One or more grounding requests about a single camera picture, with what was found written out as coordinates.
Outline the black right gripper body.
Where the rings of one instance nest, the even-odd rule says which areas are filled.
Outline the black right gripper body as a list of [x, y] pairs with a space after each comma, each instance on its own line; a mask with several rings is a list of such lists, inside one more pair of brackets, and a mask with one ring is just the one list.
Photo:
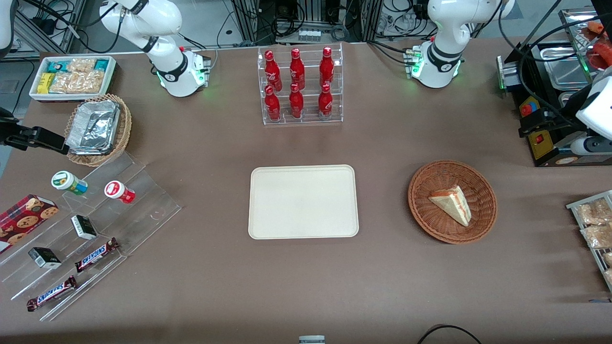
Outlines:
[[16, 149], [22, 149], [22, 144], [11, 143], [8, 141], [9, 137], [20, 138], [21, 127], [18, 125], [18, 120], [13, 114], [0, 107], [0, 144], [2, 146], [10, 146]]

